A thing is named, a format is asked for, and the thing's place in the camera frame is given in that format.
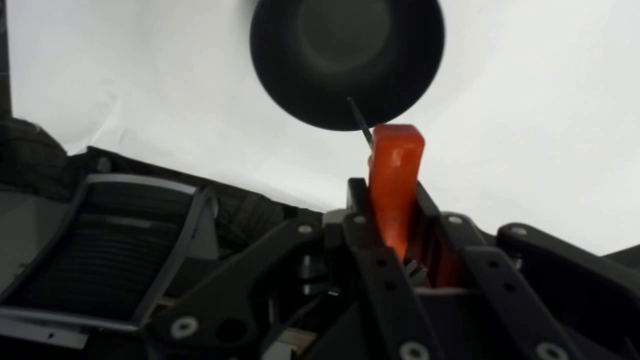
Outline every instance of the black frying pan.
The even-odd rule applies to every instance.
[[[435,0],[260,0],[250,49],[265,92],[318,129],[356,131],[407,111],[433,81],[443,25]]]

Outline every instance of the screw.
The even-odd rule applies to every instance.
[[[448,223],[462,225],[462,218],[459,216],[448,216]]]
[[[297,232],[300,232],[300,235],[311,235],[311,232],[313,232],[313,226],[301,225],[301,226],[297,226]]]
[[[535,347],[535,355],[540,360],[570,360],[563,349],[553,342],[540,342]]]
[[[419,342],[403,342],[400,347],[401,360],[430,360],[428,350]]]
[[[354,223],[356,225],[365,225],[365,218],[363,216],[356,216]]]
[[[527,235],[525,228],[521,228],[521,226],[513,226],[512,232],[518,235],[518,236],[525,236]]]
[[[172,337],[175,341],[188,339],[198,332],[198,321],[193,317],[182,317],[172,325]]]

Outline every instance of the frying pan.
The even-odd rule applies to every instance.
[[[358,131],[413,106],[433,81],[443,22],[435,0],[260,0],[250,51],[271,100],[326,131]]]

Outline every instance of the black plastic part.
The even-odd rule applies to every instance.
[[[525,225],[499,228],[497,247],[521,259],[521,277],[557,323],[618,357],[640,358],[637,272]]]
[[[358,225],[348,216],[343,236],[362,278],[362,291],[369,311],[368,323],[378,332],[378,337],[369,341],[378,347],[378,355],[388,360],[400,360],[397,349],[403,342],[418,342],[430,353],[431,360],[443,358],[433,329],[421,313],[407,277],[400,269],[394,252],[382,244],[374,225]]]
[[[478,232],[478,226],[462,214],[443,212],[442,214],[442,230],[452,247],[452,250],[459,252],[462,248],[469,247],[485,247],[485,240]]]
[[[1,306],[142,327],[204,203],[201,193],[88,178]]]
[[[561,327],[563,335],[571,339],[571,342],[576,345],[576,349],[580,349],[581,355],[586,355],[591,360],[621,360],[621,357],[602,349],[600,345],[584,339],[580,332]]]
[[[0,123],[0,184],[67,203],[79,178],[67,178],[65,169],[64,148],[45,131],[16,119]]]
[[[499,250],[463,248],[462,259],[519,358],[537,360],[541,342],[563,349],[571,360],[584,358]]]
[[[149,325],[149,337],[160,349],[173,349],[175,353],[199,350],[212,358],[256,358],[261,353],[260,342],[270,323],[268,296],[274,289],[290,285],[278,275],[285,275],[282,266],[318,242],[318,235],[318,223],[284,223],[239,259],[227,260],[225,266],[188,293],[178,306],[162,313]],[[173,339],[172,325],[182,317],[195,319],[198,332]]]
[[[374,360],[363,306],[351,305],[322,337],[301,355],[301,360]]]
[[[421,293],[419,305],[450,360],[519,358],[480,293]]]
[[[254,68],[288,114],[328,131],[358,131],[407,111],[433,81],[443,51],[435,0],[260,0]]]
[[[431,196],[424,191],[424,187],[418,182],[418,191],[415,191],[415,214],[419,214],[426,221],[435,221],[440,218],[440,209],[435,206],[435,203],[431,201]]]
[[[365,180],[363,178],[349,178],[346,182],[346,187],[348,187],[346,209],[359,214],[359,216],[374,218],[371,203],[368,198]]]

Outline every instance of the orange handle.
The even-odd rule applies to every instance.
[[[400,263],[407,248],[421,150],[424,139],[413,126],[384,124],[374,129],[369,201],[382,240]]]

